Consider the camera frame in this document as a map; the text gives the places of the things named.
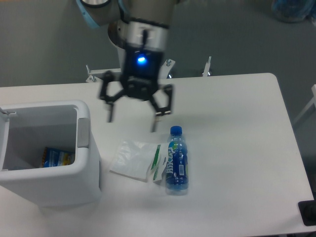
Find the black object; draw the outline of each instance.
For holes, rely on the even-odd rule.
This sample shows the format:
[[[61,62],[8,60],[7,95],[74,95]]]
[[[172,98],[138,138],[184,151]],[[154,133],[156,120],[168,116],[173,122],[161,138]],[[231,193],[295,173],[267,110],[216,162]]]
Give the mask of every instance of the black object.
[[[119,91],[116,95],[114,96],[109,96],[107,94],[107,89],[108,89],[108,84],[110,82],[113,82],[115,79],[115,76],[113,75],[113,73],[111,71],[107,71],[105,72],[102,80],[102,87],[101,87],[101,91],[100,91],[100,96],[99,98],[101,100],[104,100],[106,102],[106,104],[110,105],[110,115],[109,115],[109,119],[108,122],[112,122],[113,120],[113,111],[114,111],[114,102],[116,100],[118,100],[119,98],[121,98],[122,96],[129,96],[129,97],[133,97],[133,98],[137,98],[137,99],[141,99],[143,101],[149,101],[151,103],[151,105],[153,106],[154,110],[155,110],[155,121],[154,121],[154,125],[152,127],[152,132],[155,132],[156,130],[156,118],[157,117],[161,117],[164,115],[169,115],[171,114],[171,105],[172,105],[172,94],[173,94],[173,85],[168,84],[168,85],[164,85],[162,86],[162,90],[163,92],[167,95],[168,97],[168,104],[166,107],[159,107],[159,105],[157,104],[153,94],[158,90],[158,84],[157,84],[157,89],[156,88],[152,88],[150,82],[147,82],[144,79],[137,79],[134,78],[134,80],[132,80],[130,84],[128,84],[127,86],[123,86],[123,89],[121,91]]]
[[[301,212],[303,223],[306,226],[316,226],[316,201],[300,201],[298,207]]]
[[[155,132],[158,118],[171,114],[173,86],[168,84],[161,87],[163,92],[168,96],[168,104],[166,107],[159,107],[154,94],[159,90],[158,74],[163,52],[145,47],[148,36],[148,31],[144,30],[142,32],[141,46],[128,43],[125,45],[124,69],[119,78],[123,89],[114,96],[107,95],[108,84],[115,80],[113,73],[107,71],[102,78],[103,84],[100,99],[110,105],[108,122],[113,120],[114,102],[122,96],[127,95],[131,98],[149,101],[155,110],[154,125],[152,127],[152,132]]]

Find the blue led light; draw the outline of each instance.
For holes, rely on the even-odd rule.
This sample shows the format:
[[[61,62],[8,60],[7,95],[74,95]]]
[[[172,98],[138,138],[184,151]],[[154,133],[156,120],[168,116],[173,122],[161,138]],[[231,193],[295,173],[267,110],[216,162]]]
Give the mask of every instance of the blue led light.
[[[145,57],[143,57],[143,56],[140,56],[137,59],[137,63],[140,64],[140,65],[146,64],[147,63],[147,59]]]

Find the white bin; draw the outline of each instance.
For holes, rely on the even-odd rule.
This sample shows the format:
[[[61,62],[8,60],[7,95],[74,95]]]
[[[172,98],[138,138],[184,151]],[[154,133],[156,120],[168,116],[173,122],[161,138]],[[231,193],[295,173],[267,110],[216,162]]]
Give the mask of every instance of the white bin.
[[[39,206],[87,203],[101,196],[100,155],[84,102],[8,105],[1,110],[0,185]],[[41,168],[45,147],[76,152],[74,163]]]

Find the clear plastic bottle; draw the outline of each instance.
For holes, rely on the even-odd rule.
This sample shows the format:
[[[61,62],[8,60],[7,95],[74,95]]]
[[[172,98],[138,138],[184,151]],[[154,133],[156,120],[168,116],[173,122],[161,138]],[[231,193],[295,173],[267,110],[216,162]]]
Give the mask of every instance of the clear plastic bottle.
[[[167,193],[184,195],[189,186],[188,149],[182,136],[182,127],[173,126],[168,139],[168,162],[166,166]]]

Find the gray floor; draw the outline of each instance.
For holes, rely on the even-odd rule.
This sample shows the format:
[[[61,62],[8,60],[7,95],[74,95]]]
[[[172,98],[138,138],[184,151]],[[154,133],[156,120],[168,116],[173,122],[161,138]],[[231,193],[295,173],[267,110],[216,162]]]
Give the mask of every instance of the gray floor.
[[[176,77],[273,73],[290,119],[316,84],[316,27],[286,24],[272,0],[189,0],[176,7],[165,59]],[[0,1],[0,86],[79,83],[91,69],[119,67],[107,27],[91,30],[74,0]],[[316,158],[316,115],[296,131],[305,164]]]

